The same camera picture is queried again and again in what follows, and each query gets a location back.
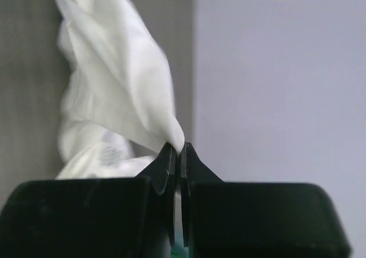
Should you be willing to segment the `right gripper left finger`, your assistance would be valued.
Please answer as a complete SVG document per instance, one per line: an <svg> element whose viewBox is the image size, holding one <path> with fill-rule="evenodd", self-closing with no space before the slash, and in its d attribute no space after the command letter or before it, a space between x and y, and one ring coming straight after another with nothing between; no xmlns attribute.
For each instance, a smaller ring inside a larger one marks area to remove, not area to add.
<svg viewBox="0 0 366 258"><path fill-rule="evenodd" d="M165 143L157 157L136 177L148 178L158 195L166 192L175 194L176 189L176 157L177 152L169 143Z"/></svg>

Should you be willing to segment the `white t shirt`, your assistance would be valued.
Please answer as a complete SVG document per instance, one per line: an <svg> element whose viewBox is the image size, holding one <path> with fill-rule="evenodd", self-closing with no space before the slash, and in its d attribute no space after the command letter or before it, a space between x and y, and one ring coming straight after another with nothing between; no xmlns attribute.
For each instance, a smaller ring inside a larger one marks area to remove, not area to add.
<svg viewBox="0 0 366 258"><path fill-rule="evenodd" d="M57 179L133 177L159 152L185 142L165 53L131 0L55 0L58 46L71 67L61 102Z"/></svg>

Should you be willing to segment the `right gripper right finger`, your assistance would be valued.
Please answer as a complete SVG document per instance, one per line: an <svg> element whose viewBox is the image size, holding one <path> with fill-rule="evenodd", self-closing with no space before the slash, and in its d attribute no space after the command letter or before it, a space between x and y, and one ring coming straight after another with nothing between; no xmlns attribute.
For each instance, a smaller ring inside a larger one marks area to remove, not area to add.
<svg viewBox="0 0 366 258"><path fill-rule="evenodd" d="M182 184L224 182L200 160L190 142L185 143L180 154L180 181Z"/></svg>

